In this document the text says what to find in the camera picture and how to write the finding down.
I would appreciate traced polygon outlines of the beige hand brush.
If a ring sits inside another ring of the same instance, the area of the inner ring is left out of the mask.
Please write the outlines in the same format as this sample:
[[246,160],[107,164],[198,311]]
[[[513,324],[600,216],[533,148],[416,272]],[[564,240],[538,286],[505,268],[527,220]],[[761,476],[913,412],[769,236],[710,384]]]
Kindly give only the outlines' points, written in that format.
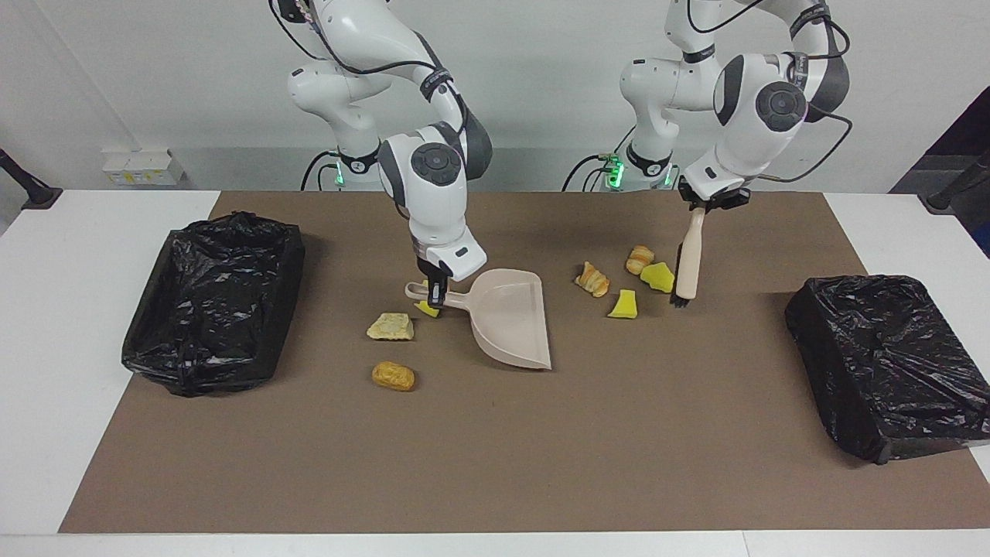
[[678,270],[671,295],[671,304],[676,308],[688,306],[697,295],[705,217],[706,208],[704,206],[691,209],[688,229],[678,251]]

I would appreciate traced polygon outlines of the pale bread chunk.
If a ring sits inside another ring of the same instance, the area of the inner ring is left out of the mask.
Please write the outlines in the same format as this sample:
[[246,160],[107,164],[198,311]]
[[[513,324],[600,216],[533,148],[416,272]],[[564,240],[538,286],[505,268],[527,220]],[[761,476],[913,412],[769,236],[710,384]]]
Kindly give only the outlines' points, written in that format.
[[407,313],[382,313],[367,328],[372,340],[409,341],[415,338],[414,323]]

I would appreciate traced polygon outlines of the beige plastic dustpan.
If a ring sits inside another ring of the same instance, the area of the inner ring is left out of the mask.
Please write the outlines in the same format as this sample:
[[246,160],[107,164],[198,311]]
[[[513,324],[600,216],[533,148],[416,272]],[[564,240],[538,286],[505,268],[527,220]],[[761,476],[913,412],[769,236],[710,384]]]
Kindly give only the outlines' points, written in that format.
[[443,305],[470,317],[480,349],[515,367],[551,370],[547,317],[540,276],[523,269],[492,268],[468,292],[446,293]]

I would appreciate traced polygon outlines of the large yellow sponge piece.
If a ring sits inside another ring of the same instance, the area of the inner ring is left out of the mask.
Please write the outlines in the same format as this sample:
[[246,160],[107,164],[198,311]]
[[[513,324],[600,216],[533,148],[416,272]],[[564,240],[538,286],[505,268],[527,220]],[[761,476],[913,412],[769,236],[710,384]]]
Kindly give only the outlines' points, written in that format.
[[640,280],[646,282],[652,289],[658,292],[672,293],[676,282],[676,275],[665,263],[653,263],[646,265],[639,274]]

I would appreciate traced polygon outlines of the brown bread roll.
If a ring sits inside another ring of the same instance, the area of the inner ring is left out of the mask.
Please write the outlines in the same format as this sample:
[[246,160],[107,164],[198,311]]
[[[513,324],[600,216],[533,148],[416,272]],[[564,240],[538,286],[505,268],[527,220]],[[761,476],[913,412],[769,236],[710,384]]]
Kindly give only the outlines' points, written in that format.
[[408,392],[416,388],[416,373],[405,364],[379,362],[372,369],[371,378],[375,384],[393,391]]

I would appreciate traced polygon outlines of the black bag-lined bin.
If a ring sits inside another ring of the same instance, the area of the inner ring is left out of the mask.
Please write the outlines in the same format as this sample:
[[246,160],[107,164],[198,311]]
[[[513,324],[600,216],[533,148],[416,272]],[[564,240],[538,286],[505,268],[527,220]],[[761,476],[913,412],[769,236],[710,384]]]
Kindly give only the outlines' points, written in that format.
[[784,318],[842,451],[883,465],[990,446],[990,383],[918,279],[810,278]]
[[233,212],[166,237],[121,363],[170,394],[257,388],[275,376],[299,296],[299,226]]

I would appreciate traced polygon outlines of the brown table mat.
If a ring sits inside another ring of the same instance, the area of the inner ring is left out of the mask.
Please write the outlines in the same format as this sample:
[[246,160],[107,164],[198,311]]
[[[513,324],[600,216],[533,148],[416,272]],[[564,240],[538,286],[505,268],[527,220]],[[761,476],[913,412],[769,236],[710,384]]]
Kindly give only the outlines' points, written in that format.
[[[463,311],[411,310],[407,224],[375,193],[223,193],[213,214],[300,226],[306,260],[275,378],[181,398],[128,383],[61,531],[455,532],[990,528],[968,451],[867,464],[821,426],[787,330],[812,276],[863,273],[816,193],[757,193],[705,224],[698,298],[674,308],[626,273],[634,244],[671,261],[675,193],[473,193],[492,267],[539,274],[551,371],[478,349]],[[594,299],[584,261],[609,278]],[[639,316],[607,314],[621,289]],[[372,381],[405,364],[416,388]]]

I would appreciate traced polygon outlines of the black stand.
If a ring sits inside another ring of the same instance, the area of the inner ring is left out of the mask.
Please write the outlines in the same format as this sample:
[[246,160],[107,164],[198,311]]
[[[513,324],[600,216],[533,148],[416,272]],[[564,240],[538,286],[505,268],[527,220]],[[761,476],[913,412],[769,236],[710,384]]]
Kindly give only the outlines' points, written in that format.
[[986,149],[975,162],[951,183],[936,193],[919,193],[923,207],[931,214],[952,215],[951,202],[955,197],[970,190],[990,187],[990,149]]
[[63,188],[49,186],[45,181],[21,168],[3,148],[0,148],[0,169],[3,169],[27,193],[28,200],[22,205],[22,210],[49,209],[63,194]]

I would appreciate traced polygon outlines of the dark background object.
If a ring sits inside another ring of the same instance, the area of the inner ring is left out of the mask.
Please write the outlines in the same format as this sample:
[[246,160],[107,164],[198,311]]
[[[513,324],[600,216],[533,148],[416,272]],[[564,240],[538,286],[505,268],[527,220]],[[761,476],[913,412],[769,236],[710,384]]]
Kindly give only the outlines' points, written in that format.
[[[961,116],[908,170],[891,194],[936,193],[962,174],[990,149],[990,86],[969,104]],[[990,187],[970,190],[951,202],[955,217],[990,258]]]

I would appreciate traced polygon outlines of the white wall socket box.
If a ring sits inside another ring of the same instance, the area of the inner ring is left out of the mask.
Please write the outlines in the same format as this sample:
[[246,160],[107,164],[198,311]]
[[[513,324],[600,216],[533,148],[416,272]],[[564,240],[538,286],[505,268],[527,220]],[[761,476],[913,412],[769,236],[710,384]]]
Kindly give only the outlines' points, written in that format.
[[185,176],[170,149],[103,152],[103,173],[113,186],[177,186]]

